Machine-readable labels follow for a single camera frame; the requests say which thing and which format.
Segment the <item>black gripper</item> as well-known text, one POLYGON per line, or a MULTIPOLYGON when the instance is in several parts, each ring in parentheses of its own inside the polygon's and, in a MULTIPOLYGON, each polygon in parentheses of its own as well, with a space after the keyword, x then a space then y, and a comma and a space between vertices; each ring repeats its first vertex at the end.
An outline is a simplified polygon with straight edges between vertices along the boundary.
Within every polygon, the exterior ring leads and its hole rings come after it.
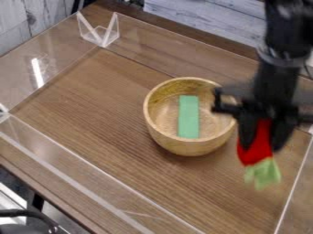
POLYGON ((313 106, 313 90, 299 89, 291 101, 259 101, 252 90, 249 83, 217 87, 213 90, 212 111, 237 118, 239 139, 245 150, 255 141, 259 118, 272 119, 271 143, 273 151, 279 152, 289 141, 296 126, 313 124, 313 113, 300 112, 301 106, 313 106))

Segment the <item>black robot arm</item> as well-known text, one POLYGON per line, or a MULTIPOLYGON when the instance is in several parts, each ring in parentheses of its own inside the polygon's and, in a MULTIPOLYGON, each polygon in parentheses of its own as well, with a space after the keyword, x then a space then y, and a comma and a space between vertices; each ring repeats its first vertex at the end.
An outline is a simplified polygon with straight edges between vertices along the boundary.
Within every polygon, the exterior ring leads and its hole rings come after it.
POLYGON ((280 150, 295 128, 313 123, 313 88, 299 86, 303 67, 313 54, 313 0, 264 0, 265 34, 259 46, 253 79, 215 89, 212 111, 239 122, 239 141, 251 149, 259 122, 269 121, 269 147, 280 150))

